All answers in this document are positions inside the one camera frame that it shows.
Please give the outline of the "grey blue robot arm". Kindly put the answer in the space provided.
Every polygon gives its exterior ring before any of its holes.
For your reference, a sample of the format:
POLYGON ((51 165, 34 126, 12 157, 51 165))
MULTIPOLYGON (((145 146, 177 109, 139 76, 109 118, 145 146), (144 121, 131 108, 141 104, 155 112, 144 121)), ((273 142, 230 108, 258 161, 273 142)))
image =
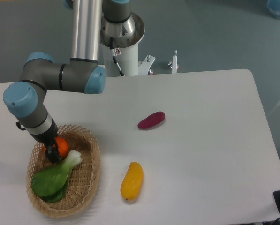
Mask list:
POLYGON ((20 80, 3 93, 17 127, 45 145, 45 155, 52 163, 63 157, 56 142, 57 125, 44 106, 47 91, 102 93, 106 72, 98 65, 101 20, 118 24, 131 17, 128 0, 66 0, 64 5, 74 12, 70 62, 54 63, 48 54, 34 52, 25 62, 20 80))

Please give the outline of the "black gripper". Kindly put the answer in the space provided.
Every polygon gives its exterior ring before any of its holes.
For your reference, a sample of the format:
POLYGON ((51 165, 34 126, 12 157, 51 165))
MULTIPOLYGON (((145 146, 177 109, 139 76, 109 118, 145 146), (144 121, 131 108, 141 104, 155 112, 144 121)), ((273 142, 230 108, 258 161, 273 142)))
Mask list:
POLYGON ((61 155, 58 150, 58 144, 56 137, 58 137, 58 127, 55 122, 52 122, 51 126, 43 133, 31 134, 31 136, 38 142, 45 145, 45 155, 51 163, 58 163, 61 161, 61 155))

